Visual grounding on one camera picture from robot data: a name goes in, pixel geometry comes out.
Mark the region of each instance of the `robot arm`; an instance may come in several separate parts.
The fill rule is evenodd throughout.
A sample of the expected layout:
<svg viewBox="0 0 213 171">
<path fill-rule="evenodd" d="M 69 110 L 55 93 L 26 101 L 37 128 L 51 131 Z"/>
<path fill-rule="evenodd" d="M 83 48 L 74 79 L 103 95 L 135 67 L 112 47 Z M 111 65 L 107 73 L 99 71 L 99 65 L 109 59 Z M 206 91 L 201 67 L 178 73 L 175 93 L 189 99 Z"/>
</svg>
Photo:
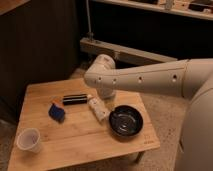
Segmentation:
<svg viewBox="0 0 213 171">
<path fill-rule="evenodd" d="M 183 60 L 129 69 L 115 69 L 99 55 L 85 82 L 104 99 L 113 89 L 160 93 L 192 99 L 179 140 L 175 171 L 213 170 L 213 59 Z"/>
<path fill-rule="evenodd" d="M 113 59 L 99 55 L 85 82 L 107 98 L 113 89 L 182 96 L 191 99 L 213 71 L 213 60 L 182 60 L 129 69 L 115 69 Z"/>
</svg>

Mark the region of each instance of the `black bowl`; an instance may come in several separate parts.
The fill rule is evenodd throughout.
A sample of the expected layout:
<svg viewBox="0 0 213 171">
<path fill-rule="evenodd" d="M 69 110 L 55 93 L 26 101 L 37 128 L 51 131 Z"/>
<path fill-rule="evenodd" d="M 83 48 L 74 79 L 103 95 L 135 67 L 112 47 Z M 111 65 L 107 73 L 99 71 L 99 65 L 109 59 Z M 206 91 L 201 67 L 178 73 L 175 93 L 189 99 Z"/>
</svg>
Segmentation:
<svg viewBox="0 0 213 171">
<path fill-rule="evenodd" d="M 143 118 L 139 111 L 127 105 L 118 106 L 109 115 L 109 124 L 113 132 L 121 137 L 136 135 L 143 127 Z"/>
</svg>

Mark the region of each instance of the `floor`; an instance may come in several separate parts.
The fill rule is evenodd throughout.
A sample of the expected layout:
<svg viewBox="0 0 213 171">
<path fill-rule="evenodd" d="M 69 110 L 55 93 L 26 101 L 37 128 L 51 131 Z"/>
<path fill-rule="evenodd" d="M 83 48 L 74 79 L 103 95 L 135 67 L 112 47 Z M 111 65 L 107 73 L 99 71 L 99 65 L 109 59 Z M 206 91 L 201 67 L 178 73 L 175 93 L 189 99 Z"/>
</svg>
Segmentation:
<svg viewBox="0 0 213 171">
<path fill-rule="evenodd" d="M 78 68 L 72 78 L 82 77 Z M 188 101 L 169 96 L 141 94 L 146 109 L 161 142 L 161 147 L 147 151 L 139 164 L 133 164 L 137 154 L 73 166 L 57 171 L 172 171 L 178 137 Z M 0 121 L 0 171 L 6 171 L 16 127 Z"/>
</svg>

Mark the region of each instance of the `paper cup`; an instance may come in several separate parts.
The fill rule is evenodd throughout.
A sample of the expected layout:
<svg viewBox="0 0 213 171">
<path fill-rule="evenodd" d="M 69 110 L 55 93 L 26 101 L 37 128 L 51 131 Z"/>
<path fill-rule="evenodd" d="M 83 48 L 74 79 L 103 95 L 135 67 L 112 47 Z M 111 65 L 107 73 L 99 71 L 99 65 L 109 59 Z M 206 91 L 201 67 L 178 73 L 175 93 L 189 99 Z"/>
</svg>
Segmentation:
<svg viewBox="0 0 213 171">
<path fill-rule="evenodd" d="M 20 150 L 39 153 L 42 149 L 41 137 L 38 129 L 27 128 L 17 138 L 17 146 Z"/>
</svg>

